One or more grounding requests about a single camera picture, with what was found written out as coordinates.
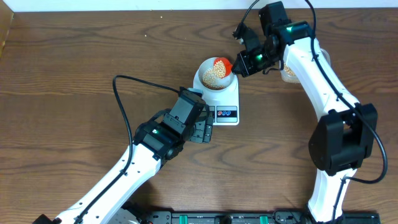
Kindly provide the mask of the red plastic measuring scoop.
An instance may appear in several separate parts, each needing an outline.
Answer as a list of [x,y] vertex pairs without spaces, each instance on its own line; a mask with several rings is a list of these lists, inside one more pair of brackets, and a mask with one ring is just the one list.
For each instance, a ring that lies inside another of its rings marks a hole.
[[218,78],[225,78],[230,75],[232,64],[227,58],[218,57],[213,62],[213,70]]

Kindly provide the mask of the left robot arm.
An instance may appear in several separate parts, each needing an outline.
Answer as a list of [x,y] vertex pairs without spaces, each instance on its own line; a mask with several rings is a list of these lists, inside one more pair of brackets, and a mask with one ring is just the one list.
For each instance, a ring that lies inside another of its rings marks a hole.
[[187,141],[209,142],[212,118],[202,95],[201,90],[181,88],[173,108],[142,123],[120,160],[83,198],[54,219],[41,214],[35,223],[109,223]]

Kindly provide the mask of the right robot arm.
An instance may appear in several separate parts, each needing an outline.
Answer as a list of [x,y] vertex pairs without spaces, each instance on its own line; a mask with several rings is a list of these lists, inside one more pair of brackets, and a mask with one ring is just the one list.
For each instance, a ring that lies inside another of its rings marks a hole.
[[264,42],[244,22],[233,32],[245,48],[232,71],[248,77],[289,69],[315,110],[318,123],[308,149],[317,175],[301,221],[359,223],[359,218],[343,213],[342,204],[349,183],[380,141],[377,111],[372,104],[362,105],[340,82],[321,52],[315,24],[291,21],[281,2],[263,7],[259,18]]

